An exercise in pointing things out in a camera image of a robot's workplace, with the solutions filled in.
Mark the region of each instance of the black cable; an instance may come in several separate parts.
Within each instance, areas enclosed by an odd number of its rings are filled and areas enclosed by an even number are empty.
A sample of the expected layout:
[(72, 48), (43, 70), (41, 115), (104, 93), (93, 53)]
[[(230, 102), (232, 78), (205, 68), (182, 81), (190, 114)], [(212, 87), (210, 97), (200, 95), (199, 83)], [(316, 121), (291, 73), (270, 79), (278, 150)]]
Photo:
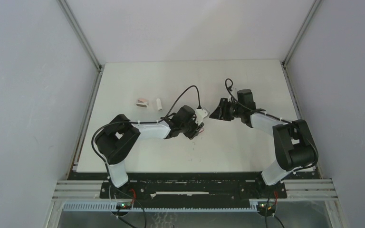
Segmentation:
[(123, 221), (125, 224), (129, 225), (132, 228), (137, 228), (136, 226), (132, 225), (131, 223), (127, 222), (125, 219), (123, 219), (122, 217), (118, 216), (118, 219)]
[(269, 196), (268, 196), (268, 200), (267, 200), (267, 204), (265, 205), (265, 226), (267, 227), (267, 228), (269, 228), (269, 226), (268, 226), (268, 220), (267, 220), (267, 213), (268, 213), (268, 203), (269, 203), (269, 201), (270, 201), (270, 197), (272, 196), (272, 193), (274, 192), (274, 190), (272, 190), (271, 191), (271, 193), (269, 194)]
[(186, 88), (177, 98), (177, 100), (175, 100), (174, 104), (171, 106), (169, 112), (166, 114), (166, 116), (168, 116), (171, 112), (171, 110), (174, 108), (175, 104), (177, 103), (177, 101), (185, 94), (185, 92), (187, 92), (189, 89), (191, 89), (192, 87), (194, 87), (196, 89), (196, 92), (198, 94), (198, 109), (201, 109), (201, 99), (199, 98), (199, 89), (196, 85), (192, 85), (188, 88)]
[[(230, 81), (231, 82), (231, 85), (230, 86), (227, 86), (227, 82), (228, 81)], [(231, 88), (233, 87), (233, 81), (230, 79), (230, 78), (227, 78), (225, 81), (224, 81), (224, 86), (226, 87), (226, 90), (227, 90), (227, 92), (229, 93), (229, 95), (230, 95), (230, 97), (236, 102), (236, 103), (238, 103), (239, 105), (241, 105), (243, 108), (245, 108), (245, 109), (247, 109), (247, 110), (249, 110), (249, 111), (251, 111), (251, 112), (254, 112), (254, 113), (259, 113), (259, 114), (263, 114), (263, 115), (266, 115), (266, 116), (269, 116), (269, 117), (271, 117), (271, 118), (274, 118), (274, 119), (276, 119), (276, 120), (279, 120), (279, 121), (282, 121), (282, 122), (284, 122), (284, 123), (287, 123), (287, 124), (290, 124), (292, 127), (294, 127), (296, 130), (297, 130), (297, 132), (301, 135), (301, 131), (300, 131), (300, 129), (296, 126), (296, 125), (294, 125), (292, 122), (290, 122), (290, 121), (287, 121), (287, 120), (283, 120), (283, 119), (281, 119), (281, 118), (278, 118), (278, 117), (276, 117), (276, 116), (273, 116), (273, 115), (271, 115), (271, 114), (268, 114), (268, 113), (264, 113), (263, 111), (263, 109), (255, 109), (255, 110), (253, 110), (253, 109), (250, 109), (250, 108), (248, 108), (248, 107), (246, 107), (245, 105), (243, 105), (243, 104), (241, 104), (234, 96), (233, 96), (233, 94), (231, 94)], [(305, 167), (300, 167), (300, 168), (298, 168), (298, 169), (295, 169), (295, 170), (293, 170), (293, 172), (296, 172), (296, 171), (299, 171), (299, 170), (304, 170), (304, 169), (308, 169), (308, 168), (311, 168), (311, 167), (313, 167), (313, 166), (315, 166), (315, 165), (317, 165), (317, 162), (318, 162), (318, 152), (317, 152), (317, 149), (316, 149), (316, 147), (314, 146), (314, 144), (312, 144), (311, 143), (311, 141), (308, 139), (308, 138), (306, 138), (306, 137), (304, 137), (304, 139), (311, 145), (311, 147), (313, 148), (313, 153), (314, 153), (314, 161), (313, 161), (313, 163), (311, 164), (311, 165), (309, 165), (309, 166), (305, 166)]]
[[(147, 224), (147, 217), (146, 217), (146, 212), (145, 212), (145, 210), (144, 210), (144, 207), (142, 206), (142, 204), (137, 200), (137, 199), (135, 199), (133, 196), (130, 196), (130, 195), (128, 195), (128, 194), (126, 194), (126, 193), (124, 193), (124, 192), (122, 192), (121, 190), (119, 190), (118, 188), (115, 188), (115, 190), (117, 190), (117, 191), (119, 191), (120, 193), (122, 193), (122, 194), (124, 194), (124, 195), (126, 195), (128, 198), (131, 198), (131, 199), (133, 199), (135, 202), (137, 202), (138, 204), (139, 204), (139, 206), (141, 206), (141, 208), (142, 208), (142, 211), (143, 211), (143, 213), (144, 213), (144, 220), (145, 220), (145, 225), (144, 225), (144, 228), (146, 228), (146, 224)], [(133, 227), (133, 228), (136, 228), (136, 227), (134, 227), (133, 225), (131, 225), (130, 223), (127, 223), (127, 221), (123, 221), (123, 222), (125, 222), (127, 225), (129, 225), (130, 227)]]
[(273, 217), (275, 217), (276, 220), (281, 224), (282, 228), (285, 228), (285, 225), (283, 225), (282, 221), (280, 221), (280, 219), (276, 215), (274, 215)]

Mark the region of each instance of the small white object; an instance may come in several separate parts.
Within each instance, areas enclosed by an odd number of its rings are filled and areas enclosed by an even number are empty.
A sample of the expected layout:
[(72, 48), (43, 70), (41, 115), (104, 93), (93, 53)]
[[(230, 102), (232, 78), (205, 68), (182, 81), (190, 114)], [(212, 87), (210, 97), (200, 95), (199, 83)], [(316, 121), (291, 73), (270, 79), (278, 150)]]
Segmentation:
[(162, 108), (162, 102), (160, 101), (160, 98), (156, 99), (156, 103), (157, 103), (157, 110), (163, 110)]
[(205, 109), (195, 109), (196, 124), (201, 124), (205, 117), (208, 116), (208, 112)]
[(136, 102), (136, 106), (147, 108), (149, 106), (149, 101), (144, 98), (139, 98)]

